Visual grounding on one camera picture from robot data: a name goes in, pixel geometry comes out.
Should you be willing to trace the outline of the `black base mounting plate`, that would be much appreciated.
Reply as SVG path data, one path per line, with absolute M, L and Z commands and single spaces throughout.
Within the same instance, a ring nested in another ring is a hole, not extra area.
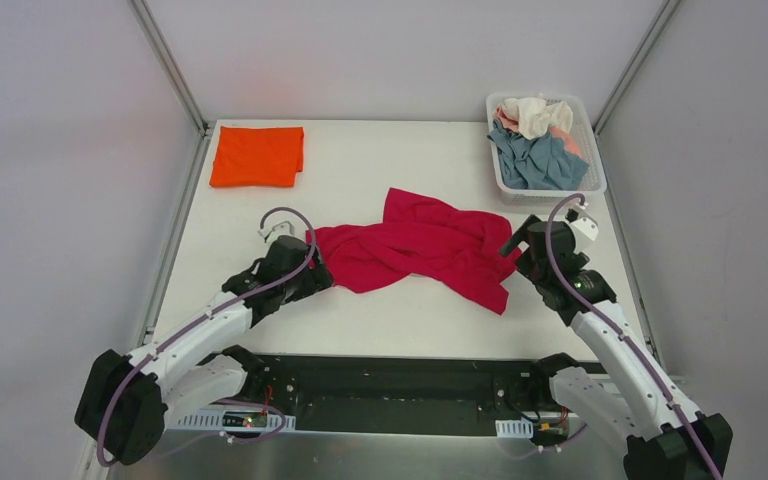
M 540 360 L 254 356 L 236 401 L 262 403 L 295 430 L 490 437 L 501 421 L 560 413 L 551 374 L 578 366 L 566 353 Z

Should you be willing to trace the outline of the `grey blue t shirt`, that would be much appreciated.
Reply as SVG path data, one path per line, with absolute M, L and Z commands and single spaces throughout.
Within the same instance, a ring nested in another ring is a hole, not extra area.
M 514 190 L 578 190 L 590 169 L 573 141 L 547 132 L 526 139 L 498 119 L 488 139 L 495 145 L 502 183 Z

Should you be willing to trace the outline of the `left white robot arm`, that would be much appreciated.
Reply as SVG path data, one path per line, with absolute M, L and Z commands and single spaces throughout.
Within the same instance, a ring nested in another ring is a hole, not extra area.
M 126 354 L 109 349 L 99 355 L 78 402 L 76 426 L 95 441 L 103 465 L 131 465 L 169 427 L 206 406 L 232 398 L 263 403 L 267 365 L 239 340 L 282 306 L 332 285 L 312 240 L 278 236 L 191 319 Z

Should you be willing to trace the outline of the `right aluminium frame rail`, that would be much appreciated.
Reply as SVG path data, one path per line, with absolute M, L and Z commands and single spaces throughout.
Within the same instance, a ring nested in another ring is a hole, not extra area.
M 599 138 L 606 129 L 616 109 L 640 74 L 652 51 L 683 3 L 683 0 L 664 0 L 661 2 L 655 16 L 622 70 L 605 105 L 600 110 L 593 124 L 593 132 L 596 138 Z

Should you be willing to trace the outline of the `folded orange t shirt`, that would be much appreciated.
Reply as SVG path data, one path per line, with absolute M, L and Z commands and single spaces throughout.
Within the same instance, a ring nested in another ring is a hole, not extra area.
M 302 127 L 220 127 L 209 185 L 291 188 L 304 169 Z

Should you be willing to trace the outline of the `light pink t shirt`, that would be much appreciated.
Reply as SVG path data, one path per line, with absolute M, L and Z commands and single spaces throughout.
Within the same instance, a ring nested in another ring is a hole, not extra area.
M 502 111 L 501 107 L 497 107 L 495 109 L 493 117 L 495 120 L 499 120 L 503 125 L 503 127 L 506 128 L 507 130 L 510 130 L 512 132 L 518 131 L 518 122 L 516 120 L 509 118 Z M 580 149 L 578 143 L 568 132 L 558 128 L 555 125 L 550 125 L 548 127 L 547 132 L 553 137 L 561 139 L 564 143 L 564 149 L 568 153 L 577 155 L 579 157 L 583 157 L 582 150 Z

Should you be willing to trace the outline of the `aluminium frame rail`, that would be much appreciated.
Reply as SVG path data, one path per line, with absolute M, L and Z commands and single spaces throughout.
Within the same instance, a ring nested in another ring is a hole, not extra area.
M 652 51 L 683 3 L 683 0 L 664 0 L 661 2 L 655 16 L 622 70 L 605 105 L 600 110 L 593 124 L 593 132 L 596 138 L 599 138 L 606 129 L 616 109 L 640 74 Z
M 166 188 L 158 196 L 164 201 L 158 233 L 160 243 L 152 270 L 152 283 L 147 288 L 142 319 L 135 333 L 135 344 L 140 346 L 152 337 L 159 319 L 196 177 L 203 161 L 207 121 L 151 3 L 131 1 L 129 7 L 162 72 L 161 85 L 173 94 L 176 123 L 174 128 L 164 133 L 164 145 L 169 150 L 168 178 L 160 183 Z

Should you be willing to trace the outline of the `left aluminium frame rail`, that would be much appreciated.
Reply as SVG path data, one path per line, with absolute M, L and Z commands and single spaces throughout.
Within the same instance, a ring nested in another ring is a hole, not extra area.
M 207 121 L 151 3 L 131 1 L 129 7 L 162 72 L 161 85 L 173 94 L 176 123 L 174 128 L 164 133 L 164 145 L 169 150 L 168 178 L 160 183 L 166 188 L 158 196 L 164 201 L 158 233 L 160 243 L 152 270 L 152 283 L 147 288 L 142 319 L 135 333 L 135 344 L 140 346 L 152 337 L 159 319 L 196 177 L 203 161 Z

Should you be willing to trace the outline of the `cream white t shirt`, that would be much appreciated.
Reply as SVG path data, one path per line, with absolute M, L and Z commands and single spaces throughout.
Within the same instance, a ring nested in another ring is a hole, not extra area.
M 506 98 L 496 107 L 502 126 L 528 140 L 544 136 L 551 127 L 569 133 L 574 113 L 565 101 L 550 103 L 540 97 Z

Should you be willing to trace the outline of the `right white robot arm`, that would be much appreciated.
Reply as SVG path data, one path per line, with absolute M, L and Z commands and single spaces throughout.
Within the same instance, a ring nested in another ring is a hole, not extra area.
M 629 479 L 721 479 L 733 430 L 720 414 L 705 414 L 649 353 L 627 322 L 614 290 L 587 269 L 583 247 L 597 224 L 529 216 L 500 248 L 516 261 L 544 304 L 596 355 L 617 389 L 610 393 L 565 353 L 536 361 L 527 397 L 536 407 L 564 407 L 620 455 Z

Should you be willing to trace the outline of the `crimson red t shirt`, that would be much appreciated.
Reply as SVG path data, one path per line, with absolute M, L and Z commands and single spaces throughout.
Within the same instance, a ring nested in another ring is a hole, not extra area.
M 511 223 L 498 214 L 391 188 L 380 222 L 320 227 L 306 238 L 316 240 L 335 284 L 356 294 L 417 275 L 501 315 L 509 299 L 502 283 L 521 255 L 519 249 L 499 254 L 512 234 Z

